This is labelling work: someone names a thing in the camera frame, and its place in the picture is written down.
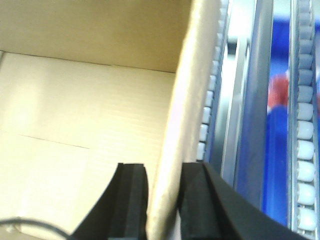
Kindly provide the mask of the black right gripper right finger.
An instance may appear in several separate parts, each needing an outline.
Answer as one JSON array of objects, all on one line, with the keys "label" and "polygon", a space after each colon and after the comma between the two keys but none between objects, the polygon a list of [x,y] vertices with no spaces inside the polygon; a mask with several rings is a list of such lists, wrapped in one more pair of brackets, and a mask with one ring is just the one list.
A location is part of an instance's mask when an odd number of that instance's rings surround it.
[{"label": "black right gripper right finger", "polygon": [[178,208],[183,240],[302,240],[236,193],[207,163],[182,164]]}]

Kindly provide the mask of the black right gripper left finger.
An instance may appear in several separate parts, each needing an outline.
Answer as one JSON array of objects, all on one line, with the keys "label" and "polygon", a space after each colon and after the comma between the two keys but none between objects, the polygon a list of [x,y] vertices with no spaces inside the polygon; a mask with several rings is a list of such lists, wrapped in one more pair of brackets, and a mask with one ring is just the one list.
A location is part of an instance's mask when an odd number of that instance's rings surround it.
[{"label": "black right gripper left finger", "polygon": [[119,163],[72,240],[146,240],[148,178],[145,166]]}]

